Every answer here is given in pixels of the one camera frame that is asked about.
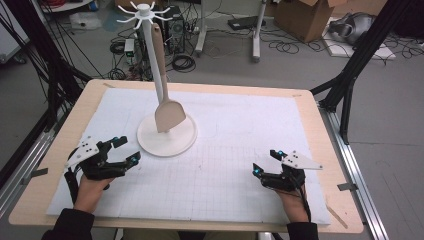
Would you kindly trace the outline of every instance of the person's hand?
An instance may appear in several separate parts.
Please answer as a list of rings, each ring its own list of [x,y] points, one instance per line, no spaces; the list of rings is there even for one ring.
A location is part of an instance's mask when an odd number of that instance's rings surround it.
[[[302,186],[306,198],[305,185]],[[284,211],[290,222],[309,222],[308,214],[303,206],[302,198],[296,191],[275,191],[283,202]]]
[[[78,190],[78,197],[74,204],[74,209],[93,213],[97,203],[103,194],[103,189],[113,181],[114,178],[95,181],[82,175]]]

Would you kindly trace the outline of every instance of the table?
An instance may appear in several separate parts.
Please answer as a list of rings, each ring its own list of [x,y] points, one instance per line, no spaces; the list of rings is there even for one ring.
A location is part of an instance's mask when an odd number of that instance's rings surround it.
[[[39,169],[49,168],[47,175],[33,178],[12,211],[9,221],[16,225],[52,226],[56,217],[46,215],[46,209],[62,177],[63,166],[68,154],[78,142],[93,116],[103,93],[108,88],[154,89],[151,82],[126,82],[111,80],[92,80],[84,89],[74,109],[52,143]],[[319,226],[320,232],[360,233],[363,230],[352,195],[349,191],[339,191],[337,184],[346,180],[340,168],[332,143],[317,109],[312,94],[307,90],[272,89],[239,86],[197,85],[170,83],[172,91],[205,92],[222,94],[249,94],[259,96],[294,98],[302,118],[313,158],[325,166],[318,172],[331,225]],[[96,218],[95,227],[114,228],[152,228],[179,230],[221,230],[285,232],[286,227],[275,224],[194,222],[126,218]]]

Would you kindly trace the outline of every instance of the gray floor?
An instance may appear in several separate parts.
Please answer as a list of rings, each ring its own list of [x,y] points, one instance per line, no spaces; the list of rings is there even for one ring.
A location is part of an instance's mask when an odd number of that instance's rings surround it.
[[[99,71],[106,73],[112,58],[109,40],[131,25],[116,23],[123,17],[112,6],[98,14],[102,28],[75,32],[72,37]],[[209,19],[208,25],[229,30],[225,19]],[[275,29],[272,20],[267,22],[264,30]],[[196,69],[191,73],[168,72],[172,82],[311,89],[337,76],[348,61],[330,57],[327,51],[316,53],[305,45],[299,45],[299,53],[292,55],[261,42],[260,63],[253,63],[251,38],[210,32],[206,39],[205,53],[195,58]],[[89,75],[98,75],[65,40],[75,65]],[[420,185],[424,182],[420,174],[424,169],[423,60],[423,56],[405,59],[397,54],[386,66],[371,61],[355,85],[349,139],[390,239],[424,239],[424,188]],[[30,64],[0,66],[0,97],[2,167],[47,106]],[[0,221],[2,240],[38,239],[45,230],[10,226],[7,217],[8,213]],[[320,237],[371,239],[367,230],[359,235]],[[113,239],[113,230],[97,229],[94,238]]]

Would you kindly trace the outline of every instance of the person's arm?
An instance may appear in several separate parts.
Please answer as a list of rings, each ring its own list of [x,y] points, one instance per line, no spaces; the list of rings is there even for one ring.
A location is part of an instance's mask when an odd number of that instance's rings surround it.
[[[93,181],[83,175],[74,208],[63,209],[53,230],[45,232],[42,240],[91,240],[92,213],[96,210],[103,189],[112,181]]]
[[[315,223],[308,220],[308,214],[303,206],[299,194],[295,191],[284,192],[276,191],[283,202],[284,211],[290,220],[287,224],[290,240],[318,240],[318,228]]]

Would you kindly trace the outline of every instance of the grid paper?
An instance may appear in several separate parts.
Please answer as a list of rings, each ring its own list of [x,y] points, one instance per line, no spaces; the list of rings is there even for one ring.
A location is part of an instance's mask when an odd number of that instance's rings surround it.
[[[109,152],[109,162],[140,150],[139,165],[115,179],[105,191],[96,216],[198,221],[288,223],[281,200],[252,175],[255,162],[278,173],[280,163],[270,149],[297,150],[311,157],[292,98],[171,92],[198,127],[186,152],[171,158],[146,153],[137,142],[141,120],[154,113],[154,91],[108,89],[81,141],[127,136],[128,143]],[[312,220],[329,224],[315,171],[306,171]],[[48,209],[58,215],[70,207],[64,179]]]

